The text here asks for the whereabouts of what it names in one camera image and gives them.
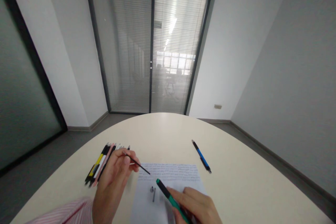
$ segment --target fingernail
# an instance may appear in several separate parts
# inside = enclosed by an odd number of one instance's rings
[[[124,158],[124,164],[125,164],[125,165],[128,165],[128,164],[130,164],[130,162],[131,162],[131,159],[130,159],[128,156],[126,156],[126,157]]]

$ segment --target sliding door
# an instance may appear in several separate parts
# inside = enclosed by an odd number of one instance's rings
[[[207,0],[155,0],[152,112],[184,114]]]
[[[93,0],[110,112],[148,113],[152,0]]]
[[[185,114],[209,0],[89,0],[108,109]]]
[[[65,131],[35,47],[15,0],[0,0],[0,174]]]

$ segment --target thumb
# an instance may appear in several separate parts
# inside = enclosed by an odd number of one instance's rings
[[[182,215],[180,214],[180,212],[175,207],[173,207],[173,214],[174,214],[174,217],[175,217],[175,223],[176,224],[186,224],[186,222],[183,220]]]
[[[126,185],[127,179],[130,176],[129,172],[130,162],[131,162],[130,158],[125,156],[115,178],[117,188],[121,188]]]

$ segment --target window blinds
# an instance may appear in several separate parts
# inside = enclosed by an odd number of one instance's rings
[[[207,0],[92,4],[110,112],[184,114]]]
[[[93,0],[111,112],[149,112],[152,0]]]
[[[207,0],[155,0],[152,112],[184,114]]]

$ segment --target pink pencil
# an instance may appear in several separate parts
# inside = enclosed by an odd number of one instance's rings
[[[108,150],[108,153],[107,153],[107,155],[106,155],[106,158],[105,158],[104,162],[103,162],[102,165],[101,165],[101,169],[99,170],[98,175],[97,175],[97,177],[96,177],[96,179],[95,179],[95,181],[94,181],[94,183],[93,183],[93,185],[92,185],[93,187],[95,187],[95,186],[97,185],[97,183],[98,183],[98,178],[99,178],[99,176],[100,176],[100,173],[102,172],[103,167],[104,167],[104,164],[106,164],[106,161],[108,160],[108,157],[109,157],[110,154],[111,154],[111,151],[112,151],[113,146],[114,146],[114,143],[111,144],[111,147],[110,147],[110,149]]]

